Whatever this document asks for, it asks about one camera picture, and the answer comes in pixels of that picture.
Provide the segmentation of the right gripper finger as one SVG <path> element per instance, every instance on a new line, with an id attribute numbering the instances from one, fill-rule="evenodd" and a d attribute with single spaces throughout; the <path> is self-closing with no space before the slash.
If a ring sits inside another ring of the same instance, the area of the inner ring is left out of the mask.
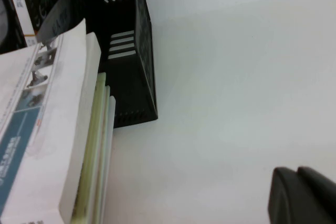
<path id="1" fill-rule="evenodd" d="M 268 215 L 270 223 L 335 223 L 335 182 L 310 167 L 276 167 Z"/>

